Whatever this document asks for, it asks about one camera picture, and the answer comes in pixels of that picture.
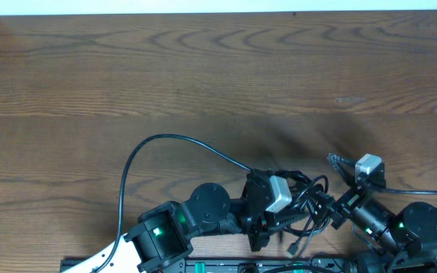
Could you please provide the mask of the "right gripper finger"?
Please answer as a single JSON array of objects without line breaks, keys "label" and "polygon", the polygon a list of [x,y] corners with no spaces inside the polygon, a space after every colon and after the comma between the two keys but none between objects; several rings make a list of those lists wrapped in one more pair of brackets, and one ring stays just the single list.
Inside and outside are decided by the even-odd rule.
[{"label": "right gripper finger", "polygon": [[355,170],[356,162],[354,160],[348,158],[342,158],[341,156],[333,153],[329,153],[327,159],[329,163],[332,165],[332,167],[340,174],[342,180],[348,186],[356,185],[355,175],[348,173],[347,170],[344,168],[344,166],[346,166],[348,168]]},{"label": "right gripper finger", "polygon": [[326,216],[330,212],[330,208],[335,203],[333,196],[328,195],[322,191],[314,193],[310,198],[310,208],[313,216]]}]

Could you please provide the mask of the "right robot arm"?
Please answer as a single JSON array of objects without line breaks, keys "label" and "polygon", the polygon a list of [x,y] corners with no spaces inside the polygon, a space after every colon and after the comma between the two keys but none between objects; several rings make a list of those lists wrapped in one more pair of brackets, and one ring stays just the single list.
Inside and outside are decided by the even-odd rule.
[{"label": "right robot arm", "polygon": [[343,272],[437,272],[437,208],[427,202],[412,202],[394,214],[374,199],[386,191],[385,164],[366,154],[354,161],[328,155],[333,168],[349,190],[339,199],[316,193],[317,216],[329,218],[332,227],[351,221],[379,248],[372,247],[346,258]]}]

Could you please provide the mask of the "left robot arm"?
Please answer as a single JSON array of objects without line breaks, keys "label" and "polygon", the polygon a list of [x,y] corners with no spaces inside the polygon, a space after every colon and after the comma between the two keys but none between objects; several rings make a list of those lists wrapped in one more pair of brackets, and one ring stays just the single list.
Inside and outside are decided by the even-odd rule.
[{"label": "left robot arm", "polygon": [[272,234],[304,218],[292,202],[311,183],[300,171],[252,169],[238,199],[218,184],[201,184],[187,201],[168,201],[142,214],[137,225],[105,249],[74,264],[64,260],[61,270],[162,272],[193,252],[195,237],[245,234],[251,250],[258,252]]}]

